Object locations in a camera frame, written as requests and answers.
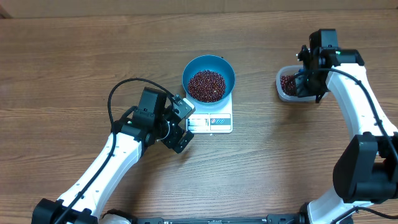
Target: cable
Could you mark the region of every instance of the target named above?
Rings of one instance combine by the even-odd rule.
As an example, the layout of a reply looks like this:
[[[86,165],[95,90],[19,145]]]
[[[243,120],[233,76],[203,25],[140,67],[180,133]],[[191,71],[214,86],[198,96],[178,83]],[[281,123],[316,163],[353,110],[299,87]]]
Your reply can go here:
[[[161,140],[163,140],[163,139],[165,139],[165,138],[167,138],[167,137],[169,136],[169,134],[170,134],[170,121],[166,121],[166,123],[167,123],[168,126],[169,126],[168,131],[167,131],[167,134],[166,134],[163,138],[158,139],[158,140],[156,140],[156,141],[161,141]]]
[[[113,121],[113,116],[112,116],[112,110],[111,110],[111,100],[112,100],[112,95],[115,92],[115,90],[121,86],[123,83],[126,82],[132,82],[132,81],[142,81],[142,82],[147,82],[150,84],[155,85],[156,87],[160,88],[161,90],[165,91],[167,93],[167,97],[169,98],[171,104],[173,105],[173,97],[174,95],[169,92],[167,89],[165,89],[164,87],[162,87],[161,85],[152,82],[150,80],[147,80],[145,78],[128,78],[126,80],[123,80],[121,82],[119,82],[118,84],[116,84],[113,89],[111,90],[111,92],[109,93],[108,96],[108,115],[109,115],[109,120],[111,122],[111,130],[112,130],[112,135],[113,135],[113,142],[112,142],[112,148],[110,150],[110,152],[108,153],[108,156],[106,157],[105,161],[102,163],[101,167],[97,170],[97,172],[94,174],[94,176],[87,182],[87,184],[83,187],[83,189],[81,191],[79,191],[77,193],[77,196],[75,197],[75,199],[73,199],[73,201],[69,204],[69,206],[67,207],[67,209],[65,209],[65,211],[63,211],[63,213],[59,216],[59,218],[55,221],[54,224],[61,224],[64,223],[63,219],[66,217],[66,215],[68,215],[69,211],[72,209],[72,207],[77,203],[77,201],[83,196],[83,194],[87,191],[87,189],[90,187],[90,185],[94,182],[94,180],[99,176],[99,174],[101,173],[101,171],[105,168],[106,164],[109,162],[109,160],[111,159],[113,152],[114,152],[114,148],[116,147],[116,132],[114,130],[114,121]],[[126,117],[134,110],[135,106],[132,106],[130,109],[128,109],[123,116],[126,114]]]
[[[370,208],[366,208],[366,207],[357,207],[354,206],[353,208],[351,208],[350,210],[348,210],[347,212],[345,212],[344,214],[340,215],[339,217],[337,217],[335,220],[333,220],[330,224],[336,224],[339,221],[343,220],[344,218],[348,217],[351,213],[356,212],[359,213],[360,210],[364,210],[370,213],[373,213],[375,215],[378,215],[380,217],[386,218],[386,219],[390,219],[390,220],[398,220],[398,215],[386,215],[384,213],[375,211],[373,209]]]
[[[297,78],[297,77],[299,77],[299,76],[301,76],[301,75],[304,75],[305,72],[322,72],[322,71],[326,71],[326,72],[336,72],[336,73],[339,73],[340,75],[344,75],[344,76],[346,76],[346,77],[352,79],[356,84],[358,84],[359,87],[361,87],[362,91],[364,92],[364,94],[365,94],[365,96],[366,96],[366,99],[368,100],[369,106],[370,106],[370,108],[371,108],[371,110],[372,110],[372,112],[373,112],[373,116],[374,116],[374,119],[376,120],[376,124],[379,126],[380,132],[381,132],[381,133],[383,134],[383,136],[387,139],[388,145],[390,146],[391,151],[392,151],[392,155],[394,156],[394,159],[396,160],[396,162],[397,162],[397,164],[398,164],[398,154],[397,154],[397,151],[396,151],[396,149],[395,149],[395,147],[394,147],[394,145],[393,145],[393,143],[392,143],[390,137],[388,136],[386,130],[384,129],[384,127],[383,127],[383,125],[382,125],[382,120],[379,118],[379,115],[377,114],[376,107],[374,106],[374,103],[373,103],[373,100],[372,100],[372,98],[371,98],[371,95],[369,94],[369,92],[368,92],[368,90],[365,88],[365,86],[362,84],[361,80],[358,80],[358,79],[355,78],[354,76],[352,76],[352,75],[350,75],[350,74],[348,74],[348,73],[346,73],[346,72],[343,72],[343,71],[341,71],[341,70],[337,70],[337,69],[334,69],[334,68],[319,68],[319,69],[317,69],[317,70],[306,70],[306,71],[297,73],[296,75],[294,75],[294,77],[292,77],[292,78],[285,84],[285,88],[287,87],[288,84],[290,84],[290,82],[292,82],[292,81],[295,79],[295,77]]]

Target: blue bowl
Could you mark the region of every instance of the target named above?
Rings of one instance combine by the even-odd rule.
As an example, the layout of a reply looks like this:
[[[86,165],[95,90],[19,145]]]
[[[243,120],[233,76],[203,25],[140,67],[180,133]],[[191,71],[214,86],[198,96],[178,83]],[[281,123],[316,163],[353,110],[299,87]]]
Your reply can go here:
[[[194,99],[188,92],[188,83],[193,78],[193,76],[204,70],[210,70],[213,72],[219,73],[225,80],[225,93],[223,97],[216,102],[212,103],[205,103]],[[215,105],[223,99],[225,99],[229,94],[232,93],[232,90],[235,87],[236,79],[235,79],[235,72],[232,66],[223,58],[215,55],[202,55],[195,59],[193,59],[188,65],[185,67],[184,72],[182,73],[182,86],[184,87],[185,92],[187,95],[191,96],[195,102],[200,103],[202,105],[211,106]]]

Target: red beans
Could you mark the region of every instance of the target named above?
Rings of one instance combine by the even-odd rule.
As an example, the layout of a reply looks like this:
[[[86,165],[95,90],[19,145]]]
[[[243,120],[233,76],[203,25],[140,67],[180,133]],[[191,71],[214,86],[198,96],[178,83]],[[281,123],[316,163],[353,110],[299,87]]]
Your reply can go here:
[[[224,78],[216,72],[204,70],[189,80],[188,92],[194,99],[205,103],[222,99],[226,85]]]
[[[293,75],[287,75],[287,76],[281,76],[280,77],[280,85],[282,86],[282,90],[284,93],[286,93],[289,96],[295,96],[296,95],[296,82],[295,80],[291,81],[287,87],[286,83],[293,77]]]

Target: white kitchen scale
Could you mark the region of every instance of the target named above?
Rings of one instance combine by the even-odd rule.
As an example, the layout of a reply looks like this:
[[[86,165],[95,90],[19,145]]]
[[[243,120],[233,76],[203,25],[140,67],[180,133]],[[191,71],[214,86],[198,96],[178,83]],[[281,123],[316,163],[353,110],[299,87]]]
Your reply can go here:
[[[187,99],[196,108],[195,112],[186,121],[187,130],[195,134],[228,134],[232,132],[232,94],[211,106],[198,103],[188,94]]]

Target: wooden table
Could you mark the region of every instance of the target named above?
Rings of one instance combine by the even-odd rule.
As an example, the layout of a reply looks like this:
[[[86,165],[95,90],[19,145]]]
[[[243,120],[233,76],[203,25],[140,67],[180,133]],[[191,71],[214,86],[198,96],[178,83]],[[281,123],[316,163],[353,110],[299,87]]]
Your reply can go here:
[[[332,185],[349,143],[332,95],[279,100],[275,75],[319,28],[358,49],[369,82],[398,124],[398,11],[306,11],[0,20],[0,223],[30,223],[41,198],[69,189],[103,148],[109,91],[142,77],[183,93],[191,59],[223,56],[236,71],[234,131],[196,135],[182,154],[162,144],[124,176],[105,210],[138,217],[253,217],[296,212]],[[143,83],[113,98],[114,117]],[[396,214],[398,201],[374,206]],[[358,223],[387,223],[368,213]]]

